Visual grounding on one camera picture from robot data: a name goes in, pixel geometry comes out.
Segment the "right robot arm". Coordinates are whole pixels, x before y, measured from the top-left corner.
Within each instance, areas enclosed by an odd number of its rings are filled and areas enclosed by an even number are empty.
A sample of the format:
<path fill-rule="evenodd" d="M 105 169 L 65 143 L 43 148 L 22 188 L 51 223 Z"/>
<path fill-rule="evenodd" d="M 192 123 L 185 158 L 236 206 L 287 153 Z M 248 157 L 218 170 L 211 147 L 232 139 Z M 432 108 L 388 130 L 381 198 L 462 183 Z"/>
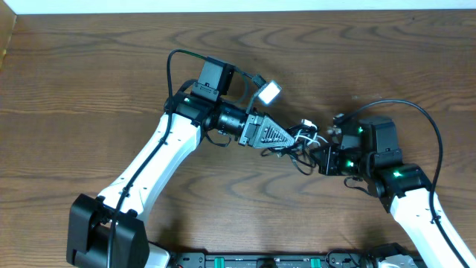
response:
<path fill-rule="evenodd" d="M 446 216 L 434 184 L 419 165 L 403 162 L 393 120 L 335 120 L 335 127 L 341 140 L 312 150 L 319 173 L 365 181 L 365 193 L 405 230 L 427 267 L 474 267 L 475 257 Z"/>

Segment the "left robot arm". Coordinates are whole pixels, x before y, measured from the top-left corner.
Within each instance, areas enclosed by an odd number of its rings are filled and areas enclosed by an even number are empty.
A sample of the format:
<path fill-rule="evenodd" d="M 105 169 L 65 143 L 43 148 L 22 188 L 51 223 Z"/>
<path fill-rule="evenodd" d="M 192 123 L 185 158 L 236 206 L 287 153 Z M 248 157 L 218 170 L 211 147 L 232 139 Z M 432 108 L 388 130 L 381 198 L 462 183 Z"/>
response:
<path fill-rule="evenodd" d="M 203 57 L 196 80 L 170 92 L 150 140 L 129 167 L 96 197 L 81 194 L 71 206 L 66 260 L 76 267 L 166 267 L 171 254 L 147 238 L 145 225 L 178 166 L 217 130 L 242 146 L 291 147 L 295 139 L 263 113 L 225 100 L 238 68 Z"/>

